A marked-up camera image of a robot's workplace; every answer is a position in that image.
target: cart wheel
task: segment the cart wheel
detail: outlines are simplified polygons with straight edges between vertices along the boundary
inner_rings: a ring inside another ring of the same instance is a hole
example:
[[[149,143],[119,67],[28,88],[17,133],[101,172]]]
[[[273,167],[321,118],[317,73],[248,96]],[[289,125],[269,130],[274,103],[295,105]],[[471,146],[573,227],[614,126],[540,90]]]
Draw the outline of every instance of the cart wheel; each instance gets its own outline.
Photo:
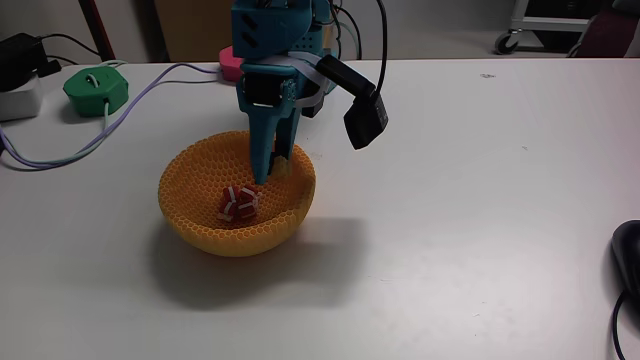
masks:
[[[498,39],[496,40],[496,53],[497,54],[499,54],[499,55],[513,54],[513,52],[518,47],[518,42],[516,41],[513,45],[507,46],[507,43],[509,43],[509,40],[511,40],[511,36],[513,36],[513,33],[507,32],[507,33],[504,33],[504,34],[500,35],[500,37],[498,37]]]

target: pink object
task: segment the pink object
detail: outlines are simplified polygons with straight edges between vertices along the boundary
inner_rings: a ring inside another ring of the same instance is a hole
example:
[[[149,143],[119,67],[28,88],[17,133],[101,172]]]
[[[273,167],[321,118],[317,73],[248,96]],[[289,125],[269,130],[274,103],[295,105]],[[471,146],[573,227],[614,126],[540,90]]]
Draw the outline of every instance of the pink object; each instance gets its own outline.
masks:
[[[220,68],[222,69],[222,77],[231,82],[238,82],[242,77],[242,70],[240,65],[244,59],[233,56],[233,47],[222,49],[220,51]]]

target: electrical wire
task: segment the electrical wire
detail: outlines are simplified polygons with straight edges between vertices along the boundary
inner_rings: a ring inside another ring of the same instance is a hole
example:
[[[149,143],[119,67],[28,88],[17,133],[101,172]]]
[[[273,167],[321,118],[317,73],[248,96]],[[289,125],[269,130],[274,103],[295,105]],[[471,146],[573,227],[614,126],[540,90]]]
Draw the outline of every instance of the electrical wire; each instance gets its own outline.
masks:
[[[338,37],[336,37],[336,42],[338,43],[338,59],[342,57],[342,42],[340,38],[342,37],[342,29],[340,27],[340,23],[338,22],[338,14],[336,14],[336,9],[329,3],[329,8],[331,9],[331,16],[333,16],[333,21],[336,24],[336,28],[338,29]]]
[[[376,89],[375,97],[377,98],[382,91],[382,84],[384,83],[384,76],[387,72],[387,51],[388,51],[388,34],[387,34],[387,10],[384,8],[382,0],[378,1],[378,7],[380,7],[380,16],[382,17],[382,65],[380,66],[380,78],[378,79],[378,87]]]
[[[347,30],[347,32],[351,35],[351,37],[353,38],[353,43],[356,46],[356,59],[358,60],[362,60],[362,54],[360,53],[360,49],[358,48],[358,39],[356,38],[356,35],[353,33],[353,30],[351,30],[351,28],[349,27],[349,25],[340,22],[340,26],[342,26],[343,28],[345,28]]]
[[[336,8],[336,10],[339,10],[340,12],[343,12],[345,15],[347,15],[347,17],[349,17],[349,20],[351,21],[351,23],[353,24],[353,27],[356,29],[356,34],[358,34],[358,60],[362,60],[362,39],[360,38],[360,28],[358,27],[358,24],[356,23],[356,20],[353,18],[353,16],[351,16],[351,14],[345,10],[344,8],[342,8],[342,2],[340,3],[340,6],[334,5],[334,7]]]
[[[128,64],[128,62],[124,61],[124,60],[107,60],[105,62],[102,62],[100,64],[98,64],[98,66],[112,66],[113,67],[118,67],[121,65],[126,65]]]
[[[133,108],[136,106],[136,104],[145,96],[147,95],[147,93],[149,93],[149,91],[151,91],[152,89],[154,89],[157,85],[159,85],[160,80],[162,80],[162,78],[164,78],[169,72],[171,72],[173,69],[181,67],[181,66],[185,66],[188,68],[191,68],[193,70],[202,72],[202,73],[206,73],[206,74],[217,74],[218,71],[216,70],[207,70],[207,69],[203,69],[200,67],[197,67],[195,65],[191,65],[191,64],[186,64],[186,63],[177,63],[177,64],[173,64],[171,65],[169,68],[167,68],[165,71],[163,71],[154,81],[151,82],[151,84],[149,84],[144,90],[142,90],[142,92],[140,92],[140,94],[138,94],[138,96],[136,96],[136,98],[129,104],[129,106],[126,108],[126,110],[122,113],[122,115],[120,115],[120,117],[118,118],[118,120],[116,120],[113,124],[107,126],[107,128],[105,128],[102,133],[100,133],[100,135],[98,135],[95,139],[93,139],[89,144],[87,144],[85,147],[83,147],[76,155],[78,155],[79,153],[86,151],[87,149],[92,148],[95,144],[98,144],[100,142],[102,142],[107,136],[109,136],[118,126],[120,126],[122,124],[122,122],[125,120],[125,118],[129,115],[129,113],[131,112],[131,110],[133,110]],[[9,140],[7,139],[6,134],[4,133],[4,131],[2,130],[2,128],[0,127],[0,139],[2,140],[2,143],[4,144],[7,152],[11,155],[11,157],[13,157],[16,161],[18,161],[19,163],[25,165],[25,166],[29,166],[35,169],[39,169],[39,170],[49,170],[49,169],[55,169],[58,167],[62,167],[68,164],[71,164],[77,160],[79,160],[81,157],[76,158],[74,160],[70,160],[70,161],[64,161],[64,162],[55,162],[55,163],[47,163],[47,164],[39,164],[36,162],[32,162],[29,161],[27,159],[24,159],[22,156],[20,156],[15,150],[14,148],[11,146]]]
[[[51,59],[57,59],[57,60],[66,61],[66,62],[68,62],[68,63],[69,63],[69,64],[71,64],[71,65],[80,65],[80,64],[78,64],[77,62],[75,62],[75,61],[73,61],[73,60],[70,60],[70,59],[67,59],[67,58],[65,58],[65,57],[62,57],[62,56],[57,56],[57,55],[47,55],[47,57],[48,57],[48,58],[51,58]]]
[[[95,76],[93,76],[92,74],[87,75],[88,80],[93,84],[94,87],[98,87],[98,80],[95,78]],[[104,131],[107,128],[107,124],[109,123],[109,103],[105,102],[104,103],[104,118],[103,118],[103,122],[102,122],[102,130]],[[58,160],[47,160],[47,161],[41,161],[41,160],[29,160],[27,159],[24,155],[22,155],[22,153],[20,153],[18,151],[18,149],[16,149],[15,145],[11,142],[11,140],[9,140],[9,138],[7,137],[7,144],[9,145],[7,147],[7,149],[12,149],[18,156],[20,156],[22,159],[27,160],[29,162],[32,162],[34,164],[38,164],[38,165],[55,165],[55,164],[60,164],[60,163],[71,163],[74,161],[78,161],[80,159],[82,159],[83,157],[91,154],[95,149],[97,149],[100,144],[102,144],[102,142],[104,141],[104,139],[102,139],[101,141],[95,143],[92,147],[84,150],[84,151],[80,151],[72,156],[66,157],[66,158],[62,158],[62,159],[58,159]]]
[[[618,359],[625,360],[624,355],[622,354],[622,349],[620,348],[620,341],[618,340],[618,313],[620,312],[620,307],[622,307],[622,303],[627,297],[627,292],[623,291],[616,302],[616,305],[613,307],[613,315],[611,315],[611,335],[613,337],[613,347],[616,349],[616,354],[618,355]]]
[[[49,39],[49,38],[52,38],[52,37],[61,37],[61,38],[65,38],[65,39],[71,40],[74,43],[82,46],[88,52],[90,52],[90,53],[92,53],[94,55],[100,56],[100,54],[97,51],[95,51],[92,48],[88,47],[87,45],[83,44],[80,40],[74,38],[73,36],[70,36],[70,35],[67,35],[67,34],[60,34],[60,33],[47,34],[47,35],[38,36],[38,39],[44,40],[44,39]]]

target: red and white toy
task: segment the red and white toy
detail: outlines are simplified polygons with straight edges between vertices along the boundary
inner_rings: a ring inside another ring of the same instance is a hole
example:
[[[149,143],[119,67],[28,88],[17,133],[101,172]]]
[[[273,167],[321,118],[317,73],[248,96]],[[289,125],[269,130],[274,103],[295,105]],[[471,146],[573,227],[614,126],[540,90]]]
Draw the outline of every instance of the red and white toy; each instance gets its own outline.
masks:
[[[220,205],[218,219],[232,222],[238,210],[239,191],[237,186],[228,186],[222,190],[224,200]]]
[[[247,185],[238,190],[236,186],[229,186],[223,190],[223,194],[219,219],[232,222],[235,219],[249,219],[258,214],[260,193],[255,187]]]

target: black cable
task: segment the black cable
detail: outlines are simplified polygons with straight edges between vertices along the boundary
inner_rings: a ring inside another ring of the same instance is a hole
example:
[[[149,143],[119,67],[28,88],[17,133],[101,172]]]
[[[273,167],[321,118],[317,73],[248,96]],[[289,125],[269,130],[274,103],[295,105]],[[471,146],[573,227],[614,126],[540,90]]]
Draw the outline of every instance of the black cable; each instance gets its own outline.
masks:
[[[48,38],[52,38],[52,37],[61,37],[61,38],[65,38],[65,39],[71,40],[71,41],[73,41],[74,43],[76,43],[76,44],[78,44],[78,45],[82,46],[82,47],[83,47],[85,50],[87,50],[88,52],[90,52],[90,53],[92,53],[92,54],[94,54],[94,55],[98,55],[98,56],[100,56],[100,54],[99,54],[97,51],[95,51],[95,50],[93,50],[92,48],[88,47],[87,45],[83,44],[82,42],[80,42],[80,40],[78,40],[78,39],[76,39],[76,38],[74,38],[74,37],[72,37],[72,36],[69,36],[69,35],[67,35],[67,34],[58,34],[58,33],[54,33],[54,34],[49,34],[49,35],[39,36],[39,37],[38,37],[38,39],[40,39],[40,40],[44,40],[44,39],[48,39]]]
[[[380,68],[380,79],[378,79],[378,88],[376,89],[376,97],[380,95],[382,90],[382,83],[384,83],[384,76],[387,72],[387,10],[384,8],[382,0],[377,0],[380,7],[380,16],[382,17],[382,65]]]
[[[353,27],[356,29],[356,34],[358,35],[358,60],[362,60],[362,39],[360,38],[360,28],[358,28],[356,20],[353,18],[353,16],[351,16],[351,14],[349,14],[347,10],[343,9],[342,7],[338,5],[334,5],[334,7],[336,8],[336,10],[340,10],[340,12],[343,12],[345,15],[347,15],[349,17],[349,20],[351,20]]]
[[[622,355],[622,349],[620,348],[620,341],[618,340],[618,313],[620,312],[620,307],[622,303],[627,297],[627,292],[623,291],[616,302],[616,306],[613,307],[613,315],[611,315],[611,334],[613,336],[613,347],[616,349],[616,354],[618,354],[618,359],[625,360],[624,355]]]
[[[336,14],[336,9],[329,4],[329,8],[331,9],[331,16],[333,16],[333,21],[336,23],[336,28],[338,29],[338,37],[336,38],[336,42],[338,43],[338,59],[342,57],[342,42],[340,41],[340,37],[342,37],[342,28],[340,27],[340,22],[338,22],[338,14]]]
[[[47,55],[47,57],[48,57],[48,58],[51,58],[51,59],[58,59],[58,60],[66,61],[66,62],[68,62],[69,64],[72,64],[72,65],[80,65],[80,64],[78,64],[77,62],[75,62],[75,61],[73,61],[73,60],[69,60],[69,59],[64,58],[64,57],[62,57],[62,56]]]

